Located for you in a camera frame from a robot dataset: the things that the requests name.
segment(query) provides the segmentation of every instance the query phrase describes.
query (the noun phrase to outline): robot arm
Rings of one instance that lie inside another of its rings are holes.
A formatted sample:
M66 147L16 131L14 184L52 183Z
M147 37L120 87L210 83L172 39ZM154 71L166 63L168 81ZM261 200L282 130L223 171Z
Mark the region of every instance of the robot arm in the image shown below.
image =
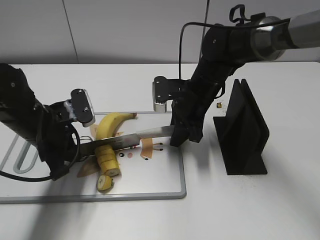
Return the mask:
M232 21L238 8L244 13L244 5L237 5L230 12ZM201 140L208 108L224 94L226 79L245 63L276 60L286 49L320 47L320 10L286 20L266 17L265 13L252 15L249 20L243 14L238 21L236 27L211 25L191 79L154 79L154 110L164 112L166 101L173 100L172 146L178 147L187 139Z
M244 5L236 6L231 13L238 8L244 13ZM173 146L180 146L187 139L197 143L201 140L208 108L224 94L226 79L245 63L276 60L286 49L320 47L320 10L281 21L264 13L253 15L250 20L242 14L233 20L233 14L232 22L240 21L236 27L210 25L202 43L202 58L191 79L154 79L154 109L163 112L166 101L173 100ZM41 161L50 168L48 177L26 178L0 171L1 176L27 182L64 176L83 157L79 154L79 135L71 123L78 121L88 127L94 120L84 89L74 89L71 99L43 105L21 69L0 64L0 122L37 147Z

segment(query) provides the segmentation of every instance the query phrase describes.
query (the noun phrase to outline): knife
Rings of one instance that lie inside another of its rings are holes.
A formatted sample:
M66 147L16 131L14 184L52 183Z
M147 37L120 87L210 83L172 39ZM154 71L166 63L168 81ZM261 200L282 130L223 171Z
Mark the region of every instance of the knife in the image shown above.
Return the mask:
M161 126L136 133L104 138L80 144L80 156L88 157L95 155L95 149L103 145L110 145L114 151L126 149L140 144L141 139L171 137L174 132L174 125Z

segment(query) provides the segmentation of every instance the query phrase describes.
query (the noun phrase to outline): banana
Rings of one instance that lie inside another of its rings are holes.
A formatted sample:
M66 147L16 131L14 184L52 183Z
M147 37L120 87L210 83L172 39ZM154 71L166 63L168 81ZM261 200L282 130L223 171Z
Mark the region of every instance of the banana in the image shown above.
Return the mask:
M137 113L112 112L106 115L97 126L95 139L106 139L113 137L117 127L125 120L134 119ZM95 149L95 156L101 168L101 176L98 179L97 188L99 191L112 187L110 177L120 173L119 163L115 151L110 145L99 146Z
M98 178L98 181L96 182L96 188L99 191L107 190L111 188L113 185L114 185L114 181L112 180L112 178L104 174L102 174Z

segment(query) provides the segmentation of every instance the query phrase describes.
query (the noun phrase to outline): white table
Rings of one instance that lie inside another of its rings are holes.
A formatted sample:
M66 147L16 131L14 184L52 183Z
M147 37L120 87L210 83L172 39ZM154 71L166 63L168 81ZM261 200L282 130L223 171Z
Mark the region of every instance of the white table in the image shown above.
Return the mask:
M42 103L85 88L96 112L152 111L154 77L176 78L178 72L176 64L15 67ZM183 66L185 79L194 68ZM226 174L212 116L224 114L234 78L247 79L269 127L262 155L267 175ZM209 109L201 143L182 146L186 198L0 205L1 239L318 240L319 91L319 63L246 64L227 81L223 108Z

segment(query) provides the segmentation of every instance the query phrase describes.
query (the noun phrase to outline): black plastic holder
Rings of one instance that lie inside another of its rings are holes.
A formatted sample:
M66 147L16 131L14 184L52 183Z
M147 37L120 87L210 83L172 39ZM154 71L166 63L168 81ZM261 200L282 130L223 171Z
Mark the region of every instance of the black plastic holder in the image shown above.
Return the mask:
M262 175L269 129L245 79L236 79L226 116L213 117L228 175Z

